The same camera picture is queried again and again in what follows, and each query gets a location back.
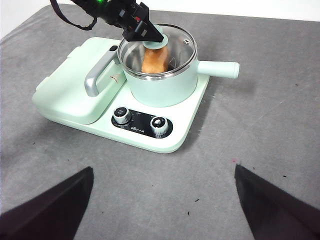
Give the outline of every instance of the pot handle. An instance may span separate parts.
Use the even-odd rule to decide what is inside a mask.
[[[115,64],[120,64],[116,51],[117,48],[118,46],[116,45],[112,46],[86,75],[84,88],[89,97],[96,97],[99,95],[97,80],[111,61],[114,60]]]
[[[240,64],[228,61],[199,61],[198,74],[220,78],[236,79],[239,75]]]

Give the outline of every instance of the pot rim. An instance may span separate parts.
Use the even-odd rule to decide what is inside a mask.
[[[197,58],[197,55],[198,55],[198,47],[197,47],[197,43],[196,43],[196,40],[194,38],[194,36],[191,35],[191,33],[189,33],[187,30],[183,29],[182,27],[179,27],[179,26],[176,26],[176,25],[172,25],[172,24],[166,24],[166,23],[160,23],[158,24],[160,26],[168,26],[168,27],[173,27],[173,28],[176,28],[176,29],[179,29],[179,30],[182,30],[184,31],[185,33],[187,33],[192,42],[193,42],[193,46],[194,46],[194,50],[193,50],[193,53],[192,55],[190,56],[190,58],[184,63],[182,64],[181,66],[175,68],[175,69],[172,69],[170,71],[165,71],[165,72],[161,72],[161,73],[144,73],[144,72],[137,72],[137,71],[134,71],[132,70],[131,68],[127,67],[122,59],[121,59],[121,56],[120,56],[120,51],[122,49],[122,45],[126,42],[125,39],[122,39],[122,41],[120,42],[119,44],[119,47],[118,47],[118,50],[117,50],[117,56],[118,56],[118,59],[121,63],[121,65],[123,66],[123,69],[128,73],[130,74],[131,76],[135,77],[135,78],[139,78],[141,80],[148,80],[148,81],[157,81],[157,80],[163,80],[163,79],[167,79],[167,78],[171,78],[171,77],[174,77],[176,75],[179,75],[181,74],[182,72],[184,72],[185,70],[187,70],[191,63],[195,60],[195,58]]]

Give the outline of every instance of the control knob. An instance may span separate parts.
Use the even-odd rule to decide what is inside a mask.
[[[169,129],[168,120],[163,116],[155,116],[152,118],[150,126],[156,136],[165,134]]]
[[[122,106],[122,107],[118,107],[116,110],[114,110],[113,117],[114,117],[114,120],[118,124],[123,125],[123,124],[127,124],[128,122],[130,122],[132,114],[128,108]]]

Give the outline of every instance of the control panel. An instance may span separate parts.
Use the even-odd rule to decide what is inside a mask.
[[[118,107],[113,112],[112,124],[120,129],[156,139],[163,139],[173,131],[173,123],[164,116],[156,116],[140,111]]]

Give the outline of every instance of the gray table surface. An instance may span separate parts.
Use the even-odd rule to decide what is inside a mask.
[[[76,6],[62,9],[90,21]],[[92,166],[76,240],[251,240],[236,161],[320,208],[320,23],[150,16],[190,31],[200,60],[239,62],[239,78],[211,78],[185,143],[171,154],[51,122],[31,102],[36,86],[86,39],[121,39],[121,31],[103,21],[81,31],[41,9],[1,42],[1,211]]]

